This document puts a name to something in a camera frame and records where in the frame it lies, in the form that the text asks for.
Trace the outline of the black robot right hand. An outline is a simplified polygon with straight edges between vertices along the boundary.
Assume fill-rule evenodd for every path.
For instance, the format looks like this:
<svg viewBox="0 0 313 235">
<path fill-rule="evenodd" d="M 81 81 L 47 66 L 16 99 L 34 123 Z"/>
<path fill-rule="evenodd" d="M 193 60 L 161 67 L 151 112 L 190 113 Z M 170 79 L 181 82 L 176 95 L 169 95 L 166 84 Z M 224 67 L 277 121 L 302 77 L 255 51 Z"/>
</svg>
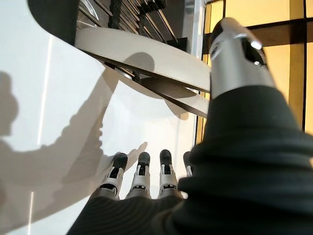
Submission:
<svg viewBox="0 0 313 235">
<path fill-rule="evenodd" d="M 232 18 L 211 34 L 210 102 L 191 176 L 166 196 L 98 188 L 71 235 L 310 235 L 313 138 L 276 88 L 260 41 Z"/>
</svg>

